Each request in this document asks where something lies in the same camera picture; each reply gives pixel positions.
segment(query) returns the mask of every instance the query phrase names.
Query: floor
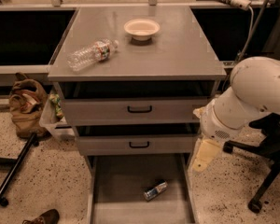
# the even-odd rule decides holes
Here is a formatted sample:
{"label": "floor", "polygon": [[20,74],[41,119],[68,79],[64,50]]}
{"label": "floor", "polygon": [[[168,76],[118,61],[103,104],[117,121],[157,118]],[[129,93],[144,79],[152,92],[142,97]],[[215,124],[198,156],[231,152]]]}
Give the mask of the floor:
{"label": "floor", "polygon": [[[244,128],[238,141],[256,145],[261,138],[258,131]],[[23,144],[9,112],[0,110],[0,156],[16,158]],[[262,197],[259,214],[246,205],[268,172],[266,160],[239,150],[233,155],[220,152],[203,172],[189,169],[197,222],[280,224],[280,175]],[[0,167],[0,184],[6,174],[7,168]],[[85,224],[90,182],[75,142],[53,137],[42,141],[31,148],[8,188],[9,205],[0,206],[0,224],[22,223],[51,208],[59,211],[59,224]]]}

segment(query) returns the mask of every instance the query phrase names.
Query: bag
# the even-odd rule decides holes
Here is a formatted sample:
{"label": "bag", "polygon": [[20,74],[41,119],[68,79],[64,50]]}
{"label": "bag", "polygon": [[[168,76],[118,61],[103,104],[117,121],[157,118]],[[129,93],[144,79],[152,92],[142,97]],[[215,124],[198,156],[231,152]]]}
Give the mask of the bag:
{"label": "bag", "polygon": [[48,135],[48,131],[39,126],[39,120],[44,110],[48,95],[42,85],[18,73],[9,95],[9,111],[12,122],[16,125],[16,133],[20,138],[29,138],[31,133],[38,137]]}

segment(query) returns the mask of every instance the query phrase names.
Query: drawer handle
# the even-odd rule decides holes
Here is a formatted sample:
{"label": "drawer handle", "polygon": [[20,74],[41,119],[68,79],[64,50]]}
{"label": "drawer handle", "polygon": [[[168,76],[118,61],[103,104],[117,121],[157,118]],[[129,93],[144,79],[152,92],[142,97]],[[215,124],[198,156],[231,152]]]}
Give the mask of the drawer handle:
{"label": "drawer handle", "polygon": [[128,112],[129,113],[149,113],[149,112],[151,112],[152,111],[152,106],[150,105],[147,109],[140,109],[140,108],[132,108],[132,107],[130,107],[130,106],[128,106]]}
{"label": "drawer handle", "polygon": [[130,148],[147,148],[147,147],[149,147],[149,145],[150,145],[149,141],[144,143],[142,146],[134,146],[133,142],[129,142]]}

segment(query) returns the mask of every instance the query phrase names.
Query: gray tabletop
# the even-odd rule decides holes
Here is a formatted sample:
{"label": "gray tabletop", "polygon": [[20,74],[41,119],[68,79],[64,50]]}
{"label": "gray tabletop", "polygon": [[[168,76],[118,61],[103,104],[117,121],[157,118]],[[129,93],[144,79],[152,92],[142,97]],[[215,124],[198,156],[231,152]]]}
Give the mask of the gray tabletop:
{"label": "gray tabletop", "polygon": [[[154,20],[161,29],[150,43],[134,44],[123,28],[132,19]],[[107,61],[73,72],[67,54],[101,38],[117,39],[117,52]],[[82,7],[49,72],[51,81],[217,80],[225,76],[223,63],[188,6]]]}

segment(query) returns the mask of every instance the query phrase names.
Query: clear plastic bottle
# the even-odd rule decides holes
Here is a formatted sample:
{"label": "clear plastic bottle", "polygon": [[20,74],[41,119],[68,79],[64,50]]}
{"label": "clear plastic bottle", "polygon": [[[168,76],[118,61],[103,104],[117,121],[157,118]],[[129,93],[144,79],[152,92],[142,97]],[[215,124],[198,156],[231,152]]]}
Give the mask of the clear plastic bottle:
{"label": "clear plastic bottle", "polygon": [[76,50],[67,56],[69,66],[73,71],[80,71],[85,67],[107,59],[118,48],[117,40],[102,39],[83,49]]}

